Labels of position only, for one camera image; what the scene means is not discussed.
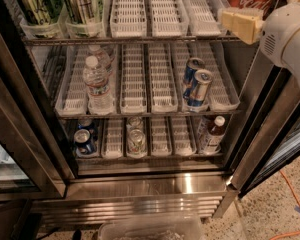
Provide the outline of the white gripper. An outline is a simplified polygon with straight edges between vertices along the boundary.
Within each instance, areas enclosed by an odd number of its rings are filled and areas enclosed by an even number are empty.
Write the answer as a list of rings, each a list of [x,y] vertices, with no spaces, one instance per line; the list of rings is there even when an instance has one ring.
[[[261,51],[276,66],[300,68],[300,0],[287,2],[291,4],[274,10],[265,23],[262,10],[237,7],[219,9],[218,21],[249,45],[260,39],[262,30]]]

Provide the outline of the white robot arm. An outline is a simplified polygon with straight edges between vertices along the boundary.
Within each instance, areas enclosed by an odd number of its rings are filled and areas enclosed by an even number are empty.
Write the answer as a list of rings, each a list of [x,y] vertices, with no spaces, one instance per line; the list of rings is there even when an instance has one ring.
[[[300,88],[300,0],[272,11],[228,7],[218,11],[221,25],[246,44],[259,42],[261,52],[276,66],[288,69]]]

